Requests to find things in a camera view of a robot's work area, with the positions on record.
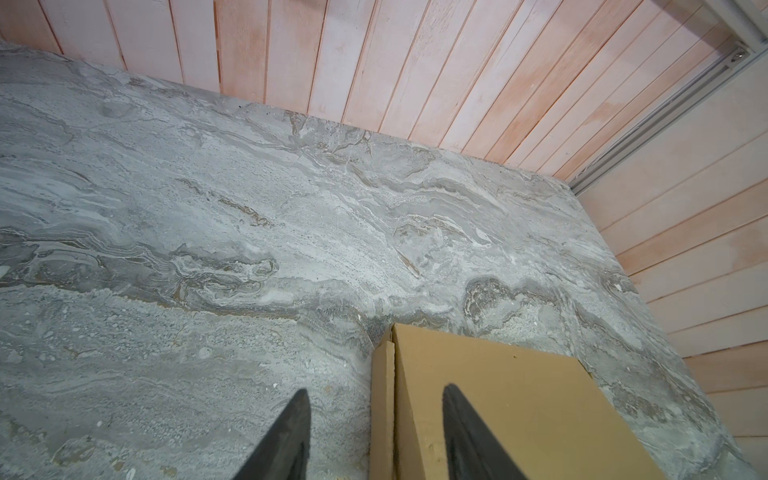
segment gray marble surface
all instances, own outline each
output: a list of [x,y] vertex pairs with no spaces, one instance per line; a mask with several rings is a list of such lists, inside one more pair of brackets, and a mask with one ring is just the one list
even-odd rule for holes
[[755,478],[569,189],[0,48],[0,478],[229,478],[300,387],[365,478],[391,322],[576,356],[669,478]]

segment marble slab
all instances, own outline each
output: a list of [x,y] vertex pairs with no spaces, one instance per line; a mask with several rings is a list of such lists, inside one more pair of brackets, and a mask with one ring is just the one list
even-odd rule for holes
[[0,48],[0,478],[229,478],[296,389],[366,477],[392,322],[575,356],[669,478],[756,478],[568,187]]

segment marble veining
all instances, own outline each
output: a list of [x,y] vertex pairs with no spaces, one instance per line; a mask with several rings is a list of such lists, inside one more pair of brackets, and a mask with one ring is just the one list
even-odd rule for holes
[[365,478],[391,322],[579,358],[669,478],[756,478],[562,183],[3,45],[0,478],[229,478],[300,387]]

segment pink painted wood plank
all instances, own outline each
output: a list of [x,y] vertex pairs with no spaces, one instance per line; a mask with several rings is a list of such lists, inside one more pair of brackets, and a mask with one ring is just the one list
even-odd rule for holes
[[125,69],[104,0],[40,0],[64,55]]
[[11,43],[61,53],[36,0],[0,0],[0,34]]
[[217,0],[221,93],[264,102],[269,0]]
[[768,95],[744,94],[762,91],[765,78],[768,61],[759,60],[580,194],[598,230],[765,132]]
[[682,357],[768,340],[768,306],[672,332],[670,343]]
[[107,0],[129,71],[184,83],[167,0]]
[[616,33],[641,0],[606,0],[573,40],[536,92],[504,130],[486,160],[504,163],[574,79]]
[[665,296],[648,308],[664,332],[676,332],[765,306],[766,285],[768,263],[761,263]]
[[408,138],[475,0],[431,0],[389,101],[383,134]]
[[618,255],[760,183],[766,151],[768,131],[602,230],[605,243]]
[[537,171],[544,165],[589,115],[699,8],[698,0],[673,0],[667,5],[520,163],[520,168]]
[[616,256],[627,275],[663,262],[768,214],[768,180]]
[[378,0],[342,122],[379,131],[428,0]]
[[493,102],[462,153],[485,158],[536,92],[568,46],[602,5],[602,0],[564,0]]
[[618,141],[626,132],[639,124],[653,109],[675,95],[733,46],[730,32],[716,26],[680,57],[663,74],[635,97],[611,119],[589,142],[563,165],[556,178],[570,181],[602,154],[605,148]]
[[635,273],[630,280],[640,297],[652,302],[762,262],[768,262],[768,217]]
[[440,144],[519,6],[517,1],[477,0],[410,140],[432,147]]
[[309,114],[340,122],[376,0],[328,0]]
[[666,5],[659,5],[657,0],[644,0],[640,3],[632,12],[632,15],[627,18],[616,33],[611,36],[611,39],[603,45],[603,48],[592,58],[571,85],[568,86],[563,95],[547,110],[547,113],[533,130],[526,135],[525,139],[507,159],[506,164],[508,166],[517,167],[525,160],[538,143],[546,137],[549,131],[571,110],[589,87],[605,73],[619,55],[661,13],[664,6]]
[[464,149],[560,2],[561,0],[523,0],[459,108],[440,142],[440,148],[456,152]]
[[266,103],[305,114],[310,105],[326,0],[272,0]]
[[184,83],[219,91],[213,0],[170,0]]
[[674,65],[697,41],[717,24],[707,8],[700,8],[677,29],[608,99],[595,109],[576,131],[552,154],[539,172],[554,175],[599,130],[637,97],[665,70]]

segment wooden wall panel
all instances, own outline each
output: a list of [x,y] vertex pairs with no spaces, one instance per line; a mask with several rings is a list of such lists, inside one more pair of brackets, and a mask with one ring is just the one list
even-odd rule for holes
[[264,102],[269,0],[216,0],[221,93]]
[[482,69],[440,147],[462,151],[561,0],[523,0],[488,63]]
[[412,141],[434,147],[440,144],[520,4],[475,2],[409,136]]
[[768,263],[718,277],[648,304],[664,332],[676,332],[768,304]]
[[648,85],[658,78],[689,48],[717,24],[717,18],[701,7],[682,27],[677,29],[633,74],[614,91],[546,160],[537,171],[554,175],[565,165],[574,152],[578,152],[599,130],[624,109]]
[[768,435],[768,388],[713,393],[710,401],[731,435]]
[[616,256],[627,275],[683,253],[768,214],[768,180]]
[[11,43],[61,53],[45,13],[34,0],[0,0],[0,35]]
[[40,4],[64,55],[125,69],[104,0],[40,0]]
[[610,176],[579,195],[598,229],[604,230],[764,133],[768,95],[744,92],[761,91],[765,78],[768,61],[749,66],[729,88],[698,105],[685,121],[661,132]]
[[673,0],[635,38],[609,69],[584,93],[573,108],[555,125],[536,148],[520,163],[526,170],[536,171],[549,157],[598,110],[643,63],[660,50],[693,13],[700,8],[697,0]]
[[663,104],[716,63],[733,47],[734,43],[735,39],[730,36],[730,33],[722,25],[716,25],[610,119],[578,152],[571,155],[554,176],[563,181],[576,178],[598,154],[604,151],[607,145],[618,141],[630,128],[646,118],[656,106]]
[[464,154],[485,158],[602,3],[563,0],[470,137]]
[[761,478],[768,478],[768,436],[736,437],[736,443],[757,474]]
[[768,342],[685,359],[706,393],[768,386]]
[[219,91],[213,0],[170,0],[184,83]]
[[536,92],[488,152],[487,160],[504,163],[541,120],[571,82],[591,63],[629,15],[639,0],[607,0],[579,32]]
[[768,262],[768,217],[635,273],[630,280],[642,299],[652,302],[762,262]]
[[601,231],[622,253],[768,178],[768,132]]
[[307,112],[325,13],[326,0],[271,0],[267,104]]
[[431,0],[379,131],[408,138],[475,0]]
[[309,114],[341,121],[376,0],[328,0]]
[[[627,18],[616,33],[611,36],[611,39],[603,45],[603,48],[600,49],[584,70],[568,86],[565,92],[547,110],[541,120],[536,122],[535,126],[520,141],[506,161],[508,166],[518,167],[525,160],[587,89],[605,73],[630,43],[661,13],[663,8],[664,5],[659,5],[657,0],[643,0],[638,5],[632,12],[632,15]],[[530,127],[525,122],[523,114],[516,117],[513,121],[513,124],[515,123],[518,123],[522,132],[525,132]]]
[[378,0],[342,122],[379,131],[428,0]]
[[107,0],[129,71],[184,83],[167,0]]
[[768,340],[768,306],[669,334],[680,356],[701,355]]

